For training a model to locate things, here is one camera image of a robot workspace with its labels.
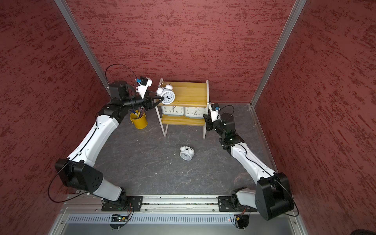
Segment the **white twin-bell clock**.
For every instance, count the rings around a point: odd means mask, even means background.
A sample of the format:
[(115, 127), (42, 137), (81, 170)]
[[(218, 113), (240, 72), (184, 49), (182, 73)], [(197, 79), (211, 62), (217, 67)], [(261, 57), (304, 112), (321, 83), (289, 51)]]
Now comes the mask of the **white twin-bell clock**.
[(179, 156), (185, 161), (191, 161), (195, 151), (189, 146), (181, 146)]
[(173, 91), (173, 86), (171, 84), (166, 84), (164, 87), (159, 85), (156, 91), (157, 95), (163, 97), (162, 104), (170, 105), (174, 102), (176, 95)]

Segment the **grey square alarm clock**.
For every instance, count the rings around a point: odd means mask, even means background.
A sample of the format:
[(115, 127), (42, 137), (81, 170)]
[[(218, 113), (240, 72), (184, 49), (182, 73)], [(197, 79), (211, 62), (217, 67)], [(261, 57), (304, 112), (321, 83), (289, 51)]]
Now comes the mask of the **grey square alarm clock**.
[(168, 116), (183, 116), (184, 107), (182, 106), (162, 106), (163, 115)]
[(203, 115), (207, 114), (205, 107), (184, 107), (185, 117), (203, 119)]

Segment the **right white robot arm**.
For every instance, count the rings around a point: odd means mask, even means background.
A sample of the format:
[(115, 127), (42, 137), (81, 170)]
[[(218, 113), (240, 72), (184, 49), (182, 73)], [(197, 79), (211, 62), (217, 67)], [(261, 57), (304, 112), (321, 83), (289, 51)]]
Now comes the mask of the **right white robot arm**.
[(292, 211), (295, 203), (287, 176), (282, 172), (276, 173), (250, 150), (236, 132), (234, 117), (229, 113), (222, 114), (216, 120), (212, 119), (211, 114), (204, 114), (203, 117), (207, 131), (216, 131), (222, 148), (246, 169), (256, 184), (255, 190), (235, 190), (231, 206), (236, 210), (254, 208), (265, 220)]

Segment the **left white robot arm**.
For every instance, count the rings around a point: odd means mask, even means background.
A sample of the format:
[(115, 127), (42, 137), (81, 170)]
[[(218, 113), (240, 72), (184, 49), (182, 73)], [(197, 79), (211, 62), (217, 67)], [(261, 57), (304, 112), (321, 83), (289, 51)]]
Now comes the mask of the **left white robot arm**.
[(136, 81), (137, 88), (125, 81), (109, 85), (110, 102), (98, 112), (91, 130), (66, 159), (59, 159), (55, 163), (57, 177), (64, 186), (117, 204), (125, 202), (125, 190), (108, 182), (94, 166), (104, 144), (130, 110), (150, 110), (163, 101), (163, 97), (149, 94), (148, 88), (152, 85), (150, 78), (141, 76)]

